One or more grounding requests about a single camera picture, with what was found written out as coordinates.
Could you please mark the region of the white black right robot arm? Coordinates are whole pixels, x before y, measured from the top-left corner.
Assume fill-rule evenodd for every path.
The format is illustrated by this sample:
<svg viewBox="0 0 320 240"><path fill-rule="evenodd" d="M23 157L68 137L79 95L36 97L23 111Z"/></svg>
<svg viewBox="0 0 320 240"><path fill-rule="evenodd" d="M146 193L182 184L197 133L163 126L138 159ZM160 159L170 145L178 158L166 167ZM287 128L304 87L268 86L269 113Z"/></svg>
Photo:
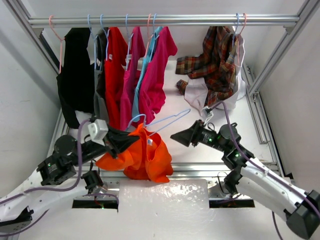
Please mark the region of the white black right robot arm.
<svg viewBox="0 0 320 240"><path fill-rule="evenodd" d="M223 163L230 169L224 179L230 195L252 198L285 221L298 237L308 240L320 226L320 194L303 190L283 179L264 165L241 144L237 124L225 124L219 131L208 129L201 120L171 139L186 146L204 144L223 153Z"/></svg>

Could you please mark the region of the orange t shirt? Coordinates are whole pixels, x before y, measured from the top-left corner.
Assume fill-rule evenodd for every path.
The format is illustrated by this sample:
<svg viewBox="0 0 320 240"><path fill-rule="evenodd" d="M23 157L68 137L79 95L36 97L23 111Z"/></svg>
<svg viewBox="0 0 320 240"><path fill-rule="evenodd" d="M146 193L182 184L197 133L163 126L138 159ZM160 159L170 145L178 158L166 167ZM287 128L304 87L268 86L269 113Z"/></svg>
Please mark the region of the orange t shirt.
<svg viewBox="0 0 320 240"><path fill-rule="evenodd" d="M138 137L138 140L117 158L106 153L96 162L96 166L105 171L122 170L132 180L168 183L168 177L174 172L172 156L161 136L148 131L142 123L129 136Z"/></svg>

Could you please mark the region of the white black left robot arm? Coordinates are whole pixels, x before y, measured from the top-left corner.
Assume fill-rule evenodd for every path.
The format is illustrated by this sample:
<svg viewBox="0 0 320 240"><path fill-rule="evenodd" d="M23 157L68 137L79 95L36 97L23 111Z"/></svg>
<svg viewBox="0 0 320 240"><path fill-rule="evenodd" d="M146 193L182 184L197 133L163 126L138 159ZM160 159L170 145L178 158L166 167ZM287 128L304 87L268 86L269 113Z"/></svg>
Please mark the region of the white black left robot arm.
<svg viewBox="0 0 320 240"><path fill-rule="evenodd" d="M28 230L49 210L77 197L112 197L117 201L115 194L98 191L104 185L98 171L83 172L83 164L104 154L117 160L138 139L100 120L82 122L77 137L59 137L52 154L0 200L0 236L11 237Z"/></svg>

